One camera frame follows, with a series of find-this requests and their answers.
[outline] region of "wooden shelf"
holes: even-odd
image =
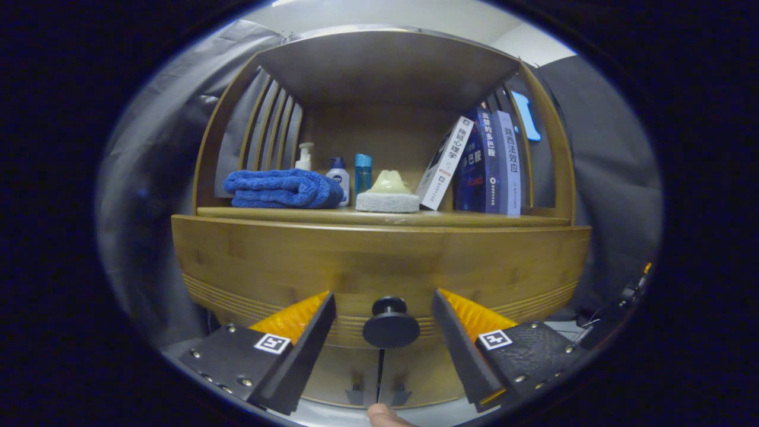
[[[478,212],[438,212],[420,210],[417,213],[358,212],[353,207],[339,209],[256,209],[249,207],[198,207],[200,217],[236,220],[277,221],[283,223],[317,223],[350,226],[431,226],[462,228],[505,228],[568,226],[569,219],[509,216]]]
[[[404,30],[296,40],[256,60],[305,109],[385,103],[464,112],[519,67],[491,48]]]

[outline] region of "white book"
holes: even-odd
[[[443,138],[417,186],[416,195],[419,196],[419,204],[422,206],[432,210],[437,210],[440,206],[440,201],[451,183],[461,154],[464,153],[464,146],[467,144],[472,126],[474,123],[462,116]]]
[[[501,164],[501,170],[505,171],[501,175],[501,214],[519,215],[521,213],[521,171],[514,125],[512,117],[507,112],[498,111],[496,115],[504,148]]]

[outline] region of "folded towel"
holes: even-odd
[[[232,172],[224,190],[234,194],[234,207],[299,207],[332,209],[342,201],[340,184],[302,169]]]

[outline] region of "finger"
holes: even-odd
[[[369,405],[369,408],[367,409],[367,416],[371,418],[372,415],[378,414],[378,413],[385,413],[388,415],[391,415],[390,408],[387,407],[384,403],[375,403],[373,405]]]
[[[388,413],[375,413],[369,417],[369,423],[372,427],[414,427],[404,419]]]
[[[397,416],[383,403],[375,403],[367,409],[367,416],[372,427],[413,427],[412,424]]]

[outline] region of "curved wooden cabinet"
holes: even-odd
[[[439,212],[262,210],[231,207],[214,193],[222,137],[256,78],[264,79],[263,91],[241,142],[241,167],[287,169],[297,143],[312,141],[314,165],[342,155],[352,170],[360,151],[373,155],[374,169],[397,169],[415,188],[445,129],[514,73],[548,131],[554,207],[528,205],[517,217],[455,212],[448,195]],[[289,122],[296,107],[297,126]],[[573,225],[566,137],[530,70],[484,46],[400,30],[330,34],[256,54],[206,129],[194,207],[195,215],[172,218],[175,251],[192,299],[222,323],[252,324],[324,290],[335,293],[338,317],[304,397],[348,406],[376,402],[379,351],[361,336],[376,299],[404,298],[421,329],[410,346],[386,351],[381,400],[392,401],[401,387],[411,392],[405,406],[453,400],[463,390],[432,318],[435,288],[515,321],[544,318],[572,296],[591,235],[590,227]],[[365,391],[361,401],[346,393],[354,390]]]

